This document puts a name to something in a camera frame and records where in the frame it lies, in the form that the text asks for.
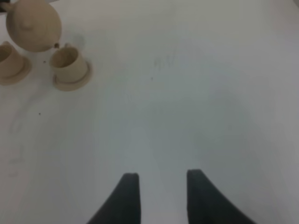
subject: white table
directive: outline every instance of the white table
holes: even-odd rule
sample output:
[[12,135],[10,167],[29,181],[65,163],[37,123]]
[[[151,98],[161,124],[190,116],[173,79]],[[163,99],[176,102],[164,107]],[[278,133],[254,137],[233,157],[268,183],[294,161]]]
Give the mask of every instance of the white table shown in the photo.
[[[85,224],[122,174],[142,223],[186,224],[201,168],[260,224],[299,220],[299,9],[291,0],[60,0],[61,43],[93,65],[51,84],[53,51],[0,88],[0,220]],[[0,17],[0,40],[10,40]]]

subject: wooden teapot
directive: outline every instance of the wooden teapot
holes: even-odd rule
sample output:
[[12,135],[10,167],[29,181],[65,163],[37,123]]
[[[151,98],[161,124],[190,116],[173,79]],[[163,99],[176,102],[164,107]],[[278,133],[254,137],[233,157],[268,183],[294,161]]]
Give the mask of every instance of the wooden teapot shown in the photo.
[[10,38],[21,48],[42,52],[53,48],[61,37],[58,13],[45,0],[19,0],[0,3],[7,11],[6,27]]

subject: toy tea set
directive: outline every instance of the toy tea set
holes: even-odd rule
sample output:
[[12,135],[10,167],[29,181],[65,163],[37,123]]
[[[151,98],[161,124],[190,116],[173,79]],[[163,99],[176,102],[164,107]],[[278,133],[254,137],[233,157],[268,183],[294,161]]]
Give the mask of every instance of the toy tea set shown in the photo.
[[[30,52],[59,48],[62,25],[56,10],[44,0],[19,0],[11,4],[1,2],[7,12],[6,27],[10,38]],[[31,62],[7,41],[0,45],[0,84],[21,81],[31,71]],[[58,49],[50,59],[54,71],[54,86],[72,91],[84,86],[91,77],[90,65],[70,44]]]

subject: teapot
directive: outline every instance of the teapot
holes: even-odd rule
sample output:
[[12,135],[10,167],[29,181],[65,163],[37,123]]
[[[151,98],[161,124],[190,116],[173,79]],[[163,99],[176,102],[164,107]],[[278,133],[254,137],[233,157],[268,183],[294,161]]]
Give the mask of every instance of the teapot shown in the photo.
[[61,20],[45,0],[19,0],[14,4],[2,2],[0,7],[7,11],[6,28],[19,47],[42,52],[58,45]]

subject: white surface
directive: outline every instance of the white surface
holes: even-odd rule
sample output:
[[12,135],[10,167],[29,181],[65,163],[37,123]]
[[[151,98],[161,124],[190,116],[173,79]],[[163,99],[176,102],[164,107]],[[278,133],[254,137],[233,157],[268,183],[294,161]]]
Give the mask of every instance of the white surface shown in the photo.
[[94,76],[57,91],[43,63],[52,52],[26,52],[32,73],[0,88],[1,223],[84,224],[123,173],[138,172],[142,223],[186,224],[189,168],[257,223],[298,223],[291,0],[53,5],[62,43],[82,50]]

